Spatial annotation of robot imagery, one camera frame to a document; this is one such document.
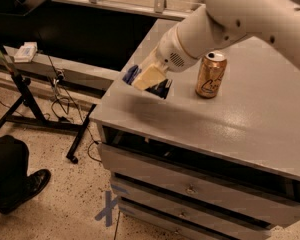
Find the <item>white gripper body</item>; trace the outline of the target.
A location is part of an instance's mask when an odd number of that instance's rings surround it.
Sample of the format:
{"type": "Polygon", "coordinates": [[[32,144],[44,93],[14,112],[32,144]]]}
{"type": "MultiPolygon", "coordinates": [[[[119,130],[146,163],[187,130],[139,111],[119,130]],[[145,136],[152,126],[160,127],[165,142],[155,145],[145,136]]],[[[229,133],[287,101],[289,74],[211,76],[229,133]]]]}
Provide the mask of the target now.
{"type": "Polygon", "coordinates": [[[183,49],[177,30],[178,27],[174,26],[162,36],[156,47],[141,63],[142,69],[155,65],[161,71],[179,73],[197,63],[197,59],[188,55],[183,49]]]}

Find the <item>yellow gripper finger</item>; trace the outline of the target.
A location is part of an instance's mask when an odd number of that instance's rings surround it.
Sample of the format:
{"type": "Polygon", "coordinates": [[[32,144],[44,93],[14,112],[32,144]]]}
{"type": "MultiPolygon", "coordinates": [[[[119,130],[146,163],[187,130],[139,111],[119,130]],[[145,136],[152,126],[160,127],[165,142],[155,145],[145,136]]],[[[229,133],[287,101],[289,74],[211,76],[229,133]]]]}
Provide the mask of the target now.
{"type": "Polygon", "coordinates": [[[143,91],[161,83],[165,79],[165,72],[152,63],[147,68],[140,70],[135,79],[132,81],[132,86],[143,91]]]}

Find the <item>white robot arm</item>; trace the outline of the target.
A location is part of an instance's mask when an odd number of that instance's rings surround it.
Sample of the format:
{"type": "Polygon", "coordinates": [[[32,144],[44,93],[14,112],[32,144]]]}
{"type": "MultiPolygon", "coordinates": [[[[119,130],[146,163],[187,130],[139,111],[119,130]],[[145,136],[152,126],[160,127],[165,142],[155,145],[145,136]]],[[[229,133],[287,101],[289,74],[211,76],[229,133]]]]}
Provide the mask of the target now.
{"type": "Polygon", "coordinates": [[[255,36],[300,69],[300,5],[292,0],[204,0],[168,30],[138,66],[132,85],[151,88],[166,73],[183,72],[199,58],[255,36]]]}

